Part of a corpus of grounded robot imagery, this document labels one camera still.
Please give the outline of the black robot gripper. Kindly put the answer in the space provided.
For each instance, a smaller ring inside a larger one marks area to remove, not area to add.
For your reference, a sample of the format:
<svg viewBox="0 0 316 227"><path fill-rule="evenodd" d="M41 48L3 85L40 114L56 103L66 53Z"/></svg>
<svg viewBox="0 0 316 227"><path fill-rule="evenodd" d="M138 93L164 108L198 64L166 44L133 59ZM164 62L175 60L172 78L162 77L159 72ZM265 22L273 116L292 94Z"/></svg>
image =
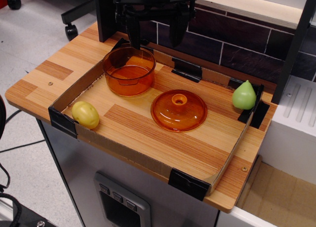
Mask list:
<svg viewBox="0 0 316 227"><path fill-rule="evenodd" d="M173 47L183 40L197 0L113 0L116 20L126 21L130 45L140 49L139 21L169 19L169 39Z"/></svg>

